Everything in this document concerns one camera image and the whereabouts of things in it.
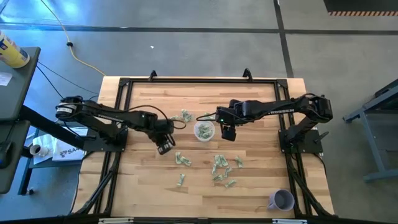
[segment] butcher block tabletop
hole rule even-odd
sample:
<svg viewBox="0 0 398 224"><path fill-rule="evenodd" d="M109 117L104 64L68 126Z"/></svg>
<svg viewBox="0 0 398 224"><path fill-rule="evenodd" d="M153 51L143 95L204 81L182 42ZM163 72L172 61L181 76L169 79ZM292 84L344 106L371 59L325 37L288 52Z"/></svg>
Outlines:
<svg viewBox="0 0 398 224"><path fill-rule="evenodd" d="M104 77L99 103L114 106L119 79ZM289 78L287 81L291 97L306 93L303 79ZM237 127L235 142L221 138L218 124L215 124L216 133L211 141L199 142L195 137L195 118L215 112L217 106L228 106L231 99L275 101L274 87L254 83L135 83L130 107L153 105L168 117L181 115L181 109L187 109L194 119L187 123L185 129L175 129L173 137L176 146L163 156L144 133L129 130L126 150L119 165L111 216L293 218L293 210L281 212L267 209L271 193L278 189L290 190L285 157L279 148L277 115L265 116L254 123ZM162 119L162 115L152 108L140 110L157 113ZM295 114L296 123L303 117L302 114ZM192 165L176 164L176 152L190 159ZM211 170L214 156L219 154L225 156L233 170L226 180L213 182ZM243 160L242 169L238 169L234 161L236 156ZM302 154L302 157L308 188L326 211L333 213L322 163L312 154ZM81 208L97 187L103 158L104 152L95 152L83 161L73 211ZM224 174L224 170L218 168L217 172ZM180 174L185 174L181 187L177 186ZM233 179L236 184L227 189L224 184ZM304 212L298 186L297 192L301 211ZM101 208L104 208L107 196L108 188L104 191Z"/></svg>

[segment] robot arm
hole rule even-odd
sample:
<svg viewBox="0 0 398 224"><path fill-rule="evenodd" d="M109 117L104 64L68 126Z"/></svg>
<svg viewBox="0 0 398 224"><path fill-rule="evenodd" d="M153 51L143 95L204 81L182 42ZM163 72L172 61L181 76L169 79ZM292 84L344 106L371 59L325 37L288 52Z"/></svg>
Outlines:
<svg viewBox="0 0 398 224"><path fill-rule="evenodd" d="M327 123L333 118L330 100L323 95L316 96L309 93L290 100L267 103L257 100L231 100L228 108L217 107L216 122L221 125L222 138L234 141L236 137L235 126L254 122L267 115L292 112L303 113L306 118L288 129L288 135L286 136L288 141L302 139L305 133L315 125Z"/></svg>
<svg viewBox="0 0 398 224"><path fill-rule="evenodd" d="M144 132L156 143L158 152L163 155L175 146L172 137L174 122L169 119L158 119L154 113L146 111L123 111L97 104L91 100L83 100L80 96L66 97L57 106L55 115L60 121L76 121L99 133L100 138L108 144L119 141L119 134L125 127ZM120 123L105 124L97 118Z"/></svg>

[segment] concrete floor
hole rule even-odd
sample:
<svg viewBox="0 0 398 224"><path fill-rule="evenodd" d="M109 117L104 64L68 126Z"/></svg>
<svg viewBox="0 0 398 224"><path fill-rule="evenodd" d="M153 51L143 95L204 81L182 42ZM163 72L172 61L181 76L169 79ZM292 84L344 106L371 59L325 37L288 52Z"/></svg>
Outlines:
<svg viewBox="0 0 398 224"><path fill-rule="evenodd" d="M277 28L272 0L48 2L60 19L71 25ZM279 2L286 29L398 29L398 17L330 17L321 0ZM0 19L56 24L40 1L33 0L10 0ZM91 91L99 91L102 76L72 59L63 32L3 31L20 46L41 47L42 63ZM158 75L237 77L248 67L254 77L287 77L279 34L84 31L69 34L77 56L107 75L149 75L154 69ZM362 177L376 171L376 165L361 124L345 124L341 119L398 77L398 64L394 60L398 54L397 41L395 35L287 35L294 77L304 78L308 92L325 94L333 105L335 119L318 128L330 132L323 140L324 160L335 212L344 218L398 222L395 209L398 179L363 182ZM64 96L93 96L48 71L46 74ZM25 104L55 119L54 106L58 102L59 96L36 73ZM22 169L19 166L11 191L0 195L0 220L69 212L79 167L36 169L30 186L37 194L17 196Z"/></svg>

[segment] yellow cable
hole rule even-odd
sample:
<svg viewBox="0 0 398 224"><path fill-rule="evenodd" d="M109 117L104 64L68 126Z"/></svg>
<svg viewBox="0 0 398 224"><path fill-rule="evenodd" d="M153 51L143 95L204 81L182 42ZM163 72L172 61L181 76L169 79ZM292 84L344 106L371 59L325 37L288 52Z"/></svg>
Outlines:
<svg viewBox="0 0 398 224"><path fill-rule="evenodd" d="M65 32L65 35L66 35L66 37L67 37L67 39L68 39L68 42L70 42L68 32L67 32L67 30L65 29L65 27L62 25L61 21L58 19L57 15L55 15L55 13L48 7L48 5L46 5L46 3L43 2L43 0L41 0L41 1L42 1L42 3L44 4L44 6L45 6L47 9L49 9L49 11L50 11L50 12L54 15L54 17L58 20L58 22L59 22L59 24L61 25L63 31ZM69 50L70 50L70 53L72 54L73 58L76 59L78 62L80 62L80 63L82 63L83 65L86 65L86 66L88 66L88 67L90 67L90 68L96 70L97 72L99 72L99 73L102 74L103 76L106 76L105 73L103 73L103 72L102 72L101 70L99 70L98 68L96 68L96 67L94 67L94 66L92 66L92 65L90 65L90 64L88 64L88 63L86 63L86 62L84 62L84 61L82 61L82 60L80 60L80 59L78 59L78 58L75 56L75 54L73 53L72 46L69 46Z"/></svg>

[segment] yellow can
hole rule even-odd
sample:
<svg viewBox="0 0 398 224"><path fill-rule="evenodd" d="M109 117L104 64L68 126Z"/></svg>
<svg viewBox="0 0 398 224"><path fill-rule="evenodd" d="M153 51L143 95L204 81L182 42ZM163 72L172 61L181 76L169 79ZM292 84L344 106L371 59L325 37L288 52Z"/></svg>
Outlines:
<svg viewBox="0 0 398 224"><path fill-rule="evenodd" d="M0 30L0 60L12 68L21 68L29 62L30 56Z"/></svg>

